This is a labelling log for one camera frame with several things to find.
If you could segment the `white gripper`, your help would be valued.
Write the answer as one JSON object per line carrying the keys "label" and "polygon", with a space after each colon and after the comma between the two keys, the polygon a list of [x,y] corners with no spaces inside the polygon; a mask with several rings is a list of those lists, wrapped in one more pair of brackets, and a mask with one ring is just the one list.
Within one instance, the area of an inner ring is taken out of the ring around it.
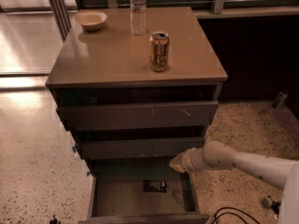
{"label": "white gripper", "polygon": [[174,157],[169,166],[176,172],[184,173],[185,170],[188,173],[198,172],[205,168],[206,163],[203,158],[203,149],[190,148],[183,154],[180,153]]}

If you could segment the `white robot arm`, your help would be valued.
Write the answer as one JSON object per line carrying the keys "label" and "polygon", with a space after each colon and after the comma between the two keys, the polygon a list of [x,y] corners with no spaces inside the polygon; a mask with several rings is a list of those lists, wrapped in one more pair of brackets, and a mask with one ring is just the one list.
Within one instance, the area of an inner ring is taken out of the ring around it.
{"label": "white robot arm", "polygon": [[237,151],[219,141],[179,153],[169,166],[180,173],[235,168],[283,191],[278,224],[299,224],[299,161]]}

